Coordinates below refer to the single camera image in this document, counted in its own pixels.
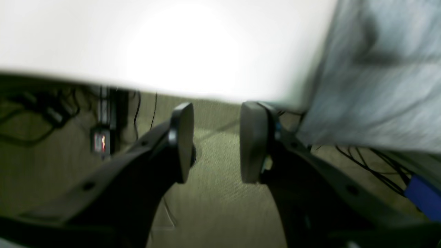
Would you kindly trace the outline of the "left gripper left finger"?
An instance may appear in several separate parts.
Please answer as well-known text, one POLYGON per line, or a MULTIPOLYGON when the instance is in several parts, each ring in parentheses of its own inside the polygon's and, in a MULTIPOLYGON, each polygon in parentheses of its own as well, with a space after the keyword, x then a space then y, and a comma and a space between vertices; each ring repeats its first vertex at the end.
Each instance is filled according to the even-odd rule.
POLYGON ((194 106, 143 135, 62 196, 1 218, 1 239, 25 248, 144 248, 161 199, 194 165, 194 106))

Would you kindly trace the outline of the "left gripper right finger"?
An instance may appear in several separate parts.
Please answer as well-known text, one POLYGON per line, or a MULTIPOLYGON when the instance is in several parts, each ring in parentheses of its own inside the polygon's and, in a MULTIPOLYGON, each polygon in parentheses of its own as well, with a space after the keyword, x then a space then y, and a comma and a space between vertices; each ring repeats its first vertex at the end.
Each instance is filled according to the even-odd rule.
POLYGON ((265 103, 241 105, 240 171, 269 188, 290 248, 440 247, 440 223, 392 209, 311 154, 265 103))

